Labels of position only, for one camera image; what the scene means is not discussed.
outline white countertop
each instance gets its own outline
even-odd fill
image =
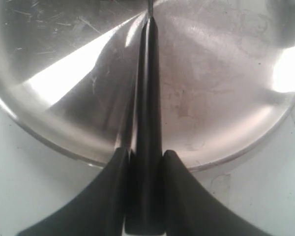
[[[41,144],[0,109],[0,236],[50,215],[98,172]],[[250,223],[274,236],[295,236],[295,108],[251,152],[195,175]]]

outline black plastic piece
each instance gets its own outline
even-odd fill
[[[163,158],[167,236],[269,236],[213,198],[174,151]]]
[[[118,148],[96,179],[62,209],[18,236],[120,236],[128,150]]]
[[[165,231],[158,29],[153,17],[141,36],[136,86],[136,148],[130,158],[130,183],[125,230],[133,235]]]

